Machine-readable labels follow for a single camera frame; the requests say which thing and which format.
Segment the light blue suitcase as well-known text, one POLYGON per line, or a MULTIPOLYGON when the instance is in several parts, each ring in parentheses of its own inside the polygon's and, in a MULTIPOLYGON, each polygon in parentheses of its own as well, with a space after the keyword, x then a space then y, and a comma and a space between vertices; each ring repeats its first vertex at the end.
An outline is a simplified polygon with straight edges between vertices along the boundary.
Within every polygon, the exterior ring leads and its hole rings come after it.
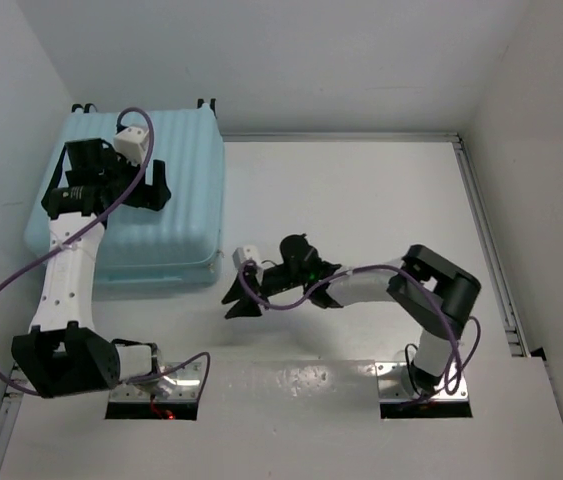
POLYGON ((160 211, 118 207, 99 247, 99 288, 211 284, 220 273, 224 143, 208 107, 152 111, 153 160, 166 164, 171 199, 160 211))

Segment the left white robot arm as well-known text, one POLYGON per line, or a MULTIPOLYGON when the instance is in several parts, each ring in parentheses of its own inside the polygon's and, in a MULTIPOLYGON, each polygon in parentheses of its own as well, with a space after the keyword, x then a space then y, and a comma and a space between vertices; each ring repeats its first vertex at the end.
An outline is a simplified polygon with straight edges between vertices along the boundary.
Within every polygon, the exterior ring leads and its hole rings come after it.
POLYGON ((109 341, 97 334, 92 297, 97 254, 112 209, 128 202, 162 208, 163 181, 145 182, 150 137, 65 143, 41 205, 48 216, 49 257, 29 330, 13 338, 13 358, 42 398, 112 390, 157 378, 154 343, 109 341))

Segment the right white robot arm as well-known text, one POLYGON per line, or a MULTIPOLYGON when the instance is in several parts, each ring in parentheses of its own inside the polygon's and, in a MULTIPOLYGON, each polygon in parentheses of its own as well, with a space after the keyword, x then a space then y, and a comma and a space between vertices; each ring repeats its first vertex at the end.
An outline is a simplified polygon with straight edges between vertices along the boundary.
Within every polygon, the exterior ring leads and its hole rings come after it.
POLYGON ((459 341, 482 289, 475 276, 421 244, 395 261, 360 267, 324 260, 304 234, 285 237, 279 251, 280 263, 266 268, 255 247, 235 250, 237 274, 222 299, 226 318, 259 317, 305 302, 321 309, 394 302, 421 328, 406 363, 414 397, 428 399, 439 387, 458 390, 466 363, 459 341))

